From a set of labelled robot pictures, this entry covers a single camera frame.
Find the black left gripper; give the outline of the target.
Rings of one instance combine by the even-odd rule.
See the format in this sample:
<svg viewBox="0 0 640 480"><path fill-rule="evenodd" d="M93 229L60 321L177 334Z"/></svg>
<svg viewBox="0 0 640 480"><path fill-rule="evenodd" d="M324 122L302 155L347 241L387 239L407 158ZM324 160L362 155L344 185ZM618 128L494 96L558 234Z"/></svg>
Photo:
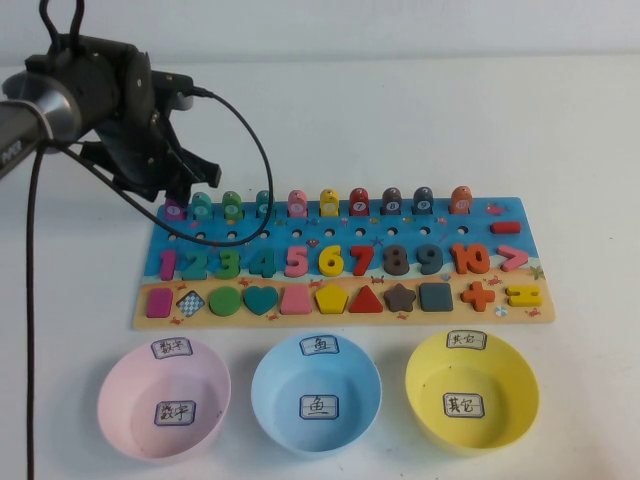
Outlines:
<svg viewBox="0 0 640 480"><path fill-rule="evenodd" d="M218 187L222 170L183 148L169 119L153 112L144 124L123 119L102 122L96 133L124 188L153 200L165 192L165 200L188 204L191 186L206 183Z"/></svg>

